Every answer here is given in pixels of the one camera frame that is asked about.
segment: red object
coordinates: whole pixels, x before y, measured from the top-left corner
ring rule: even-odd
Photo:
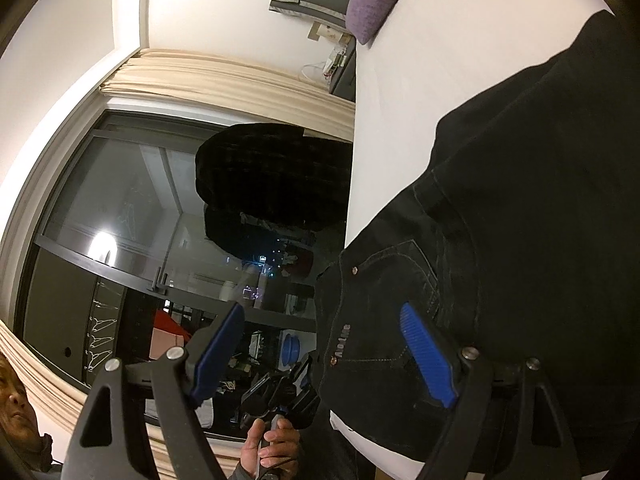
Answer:
[[[191,334],[178,325],[164,310],[156,310],[154,328],[164,330],[169,334],[181,335],[185,343],[191,339]]]

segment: mattress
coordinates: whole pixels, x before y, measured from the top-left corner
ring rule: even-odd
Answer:
[[[349,244],[429,163],[440,118],[566,49],[603,0],[399,0],[358,45]]]

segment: jeans pocket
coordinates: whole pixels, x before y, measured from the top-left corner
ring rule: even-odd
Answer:
[[[414,240],[372,254],[342,273],[344,295],[332,324],[332,363],[358,370],[402,368],[412,357],[400,332],[405,303],[424,316],[439,308],[437,280]]]

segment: hand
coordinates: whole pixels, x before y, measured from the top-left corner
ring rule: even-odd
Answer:
[[[255,467],[258,462],[258,445],[264,434],[264,439],[270,442],[269,447],[260,450],[260,465],[262,467],[272,467],[283,462],[287,458],[297,458],[299,452],[300,433],[293,429],[293,426],[286,418],[278,421],[278,429],[264,433],[265,425],[260,419],[252,425],[247,433],[246,441],[240,451],[240,465],[250,476],[255,478]],[[284,474],[283,480],[292,479],[298,472],[298,462],[293,460],[282,466]]]

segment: blue gripper pad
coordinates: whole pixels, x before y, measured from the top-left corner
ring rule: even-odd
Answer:
[[[214,320],[210,328],[196,332],[187,345],[187,350],[200,332],[203,336],[210,337],[210,341],[202,351],[202,356],[193,371],[193,386],[189,396],[196,406],[213,397],[220,385],[229,359],[242,339],[244,309],[236,303],[222,322]]]
[[[442,402],[445,408],[451,408],[458,394],[454,387],[453,364],[442,348],[444,342],[437,341],[438,335],[427,329],[409,303],[405,303],[400,311],[400,330],[431,397]]]

